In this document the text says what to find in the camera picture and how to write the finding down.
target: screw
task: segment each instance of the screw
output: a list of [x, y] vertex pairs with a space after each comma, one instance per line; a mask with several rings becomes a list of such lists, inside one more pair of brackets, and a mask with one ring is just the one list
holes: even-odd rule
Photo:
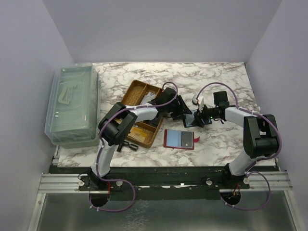
[[245, 178], [243, 179], [243, 182], [244, 182], [244, 184], [249, 184], [249, 179], [248, 179], [247, 177], [245, 177]]
[[82, 180], [80, 180], [80, 181], [78, 182], [78, 185], [79, 185], [79, 186], [84, 186], [84, 185], [85, 185], [85, 182], [83, 182]]
[[207, 180], [207, 181], [206, 181], [206, 184], [207, 184], [208, 186], [212, 185], [212, 183], [213, 183], [213, 181], [211, 181], [211, 180]]
[[123, 181], [118, 180], [118, 181], [116, 182], [116, 185], [119, 186], [119, 187], [120, 187], [122, 184], [123, 184]]

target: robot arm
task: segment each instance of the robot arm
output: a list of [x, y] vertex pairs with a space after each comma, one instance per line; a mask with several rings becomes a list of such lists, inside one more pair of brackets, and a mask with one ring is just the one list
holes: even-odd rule
[[[140, 109], [134, 109], [134, 107], [132, 106], [126, 106], [126, 108], [129, 108], [131, 110], [129, 110], [130, 112], [128, 113], [129, 115], [131, 115], [132, 118], [134, 118], [134, 123], [140, 122], [140, 121], [144, 121], [144, 120], [153, 120], [155, 119], [155, 117], [158, 114], [158, 110], [156, 108], [151, 108], [151, 107], [144, 107], [144, 108], [140, 108]], [[133, 126], [132, 123], [128, 123], [127, 128], [132, 128]], [[102, 148], [101, 150], [101, 155], [100, 155], [100, 159], [99, 159], [99, 174], [101, 177], [105, 176], [109, 170], [110, 170], [110, 162], [112, 160], [112, 157], [114, 155], [114, 152], [116, 150], [117, 144], [112, 144], [109, 145], [108, 141], [105, 140], [103, 138], [103, 142], [100, 141], [100, 146], [99, 146], [99, 150]], [[96, 173], [96, 163], [94, 163], [91, 166], [92, 171], [97, 175]]]
[[[226, 165], [230, 176], [244, 176], [253, 162], [277, 152], [278, 137], [273, 128], [264, 119], [230, 106], [225, 91], [214, 93], [214, 108], [207, 108], [203, 100], [198, 101], [195, 97], [192, 102], [199, 106], [194, 113], [195, 126], [204, 127], [206, 124], [211, 124], [213, 119], [229, 121], [244, 128], [244, 149], [235, 160]], [[273, 115], [264, 115], [264, 117], [277, 127]]]
[[96, 176], [99, 174], [101, 177], [108, 174], [110, 162], [116, 150], [116, 146], [126, 139], [134, 123], [144, 120], [159, 121], [166, 113], [171, 113], [173, 119], [182, 118], [184, 114], [192, 114], [179, 95], [168, 105], [160, 106], [169, 102], [175, 95], [176, 92], [173, 89], [166, 88], [159, 97], [145, 105], [138, 106], [138, 108], [136, 108], [136, 106], [125, 106], [122, 103], [116, 103], [99, 123], [100, 130], [107, 121], [119, 111], [123, 109], [127, 110], [116, 116], [117, 121], [121, 121], [120, 123], [113, 120], [107, 124], [107, 127], [103, 131], [97, 155], [98, 159], [96, 159], [95, 163], [91, 166], [92, 172]]

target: clear plastic container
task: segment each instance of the clear plastic container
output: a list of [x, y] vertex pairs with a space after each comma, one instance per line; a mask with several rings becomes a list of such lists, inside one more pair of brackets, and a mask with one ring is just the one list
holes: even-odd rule
[[61, 68], [55, 73], [45, 133], [64, 148], [97, 146], [101, 85], [91, 63]]

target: white marble surface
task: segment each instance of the white marble surface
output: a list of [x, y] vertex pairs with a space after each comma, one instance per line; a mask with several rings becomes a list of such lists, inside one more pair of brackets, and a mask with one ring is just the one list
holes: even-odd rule
[[[101, 118], [116, 103], [120, 102], [134, 79], [161, 87], [166, 81], [173, 81], [179, 94], [189, 108], [194, 109], [191, 100], [194, 94], [207, 83], [223, 82], [236, 93], [241, 107], [258, 110], [243, 63], [96, 63], [96, 70], [102, 81]], [[213, 92], [226, 90], [212, 85], [203, 92], [205, 103], [214, 106]], [[234, 104], [229, 91], [228, 98]], [[180, 150], [163, 147], [165, 129], [189, 130], [200, 136], [194, 150]], [[150, 149], [139, 147], [137, 152], [124, 147], [115, 152], [111, 161], [113, 167], [174, 167], [174, 166], [224, 166], [232, 161], [243, 148], [243, 129], [233, 123], [213, 122], [204, 128], [184, 128], [182, 121], [165, 119]], [[95, 159], [97, 147], [59, 149], [60, 167], [88, 167]], [[275, 165], [274, 160], [259, 163]]]

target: gray wall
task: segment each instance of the gray wall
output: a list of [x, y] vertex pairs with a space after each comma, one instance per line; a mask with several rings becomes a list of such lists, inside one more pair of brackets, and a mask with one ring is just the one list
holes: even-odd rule
[[281, 0], [44, 3], [76, 62], [247, 62]]
[[54, 151], [44, 134], [53, 72], [72, 58], [40, 0], [2, 0], [0, 22], [0, 230], [24, 231]]
[[247, 64], [263, 113], [282, 134], [279, 163], [287, 169], [308, 228], [308, 1], [283, 0]]

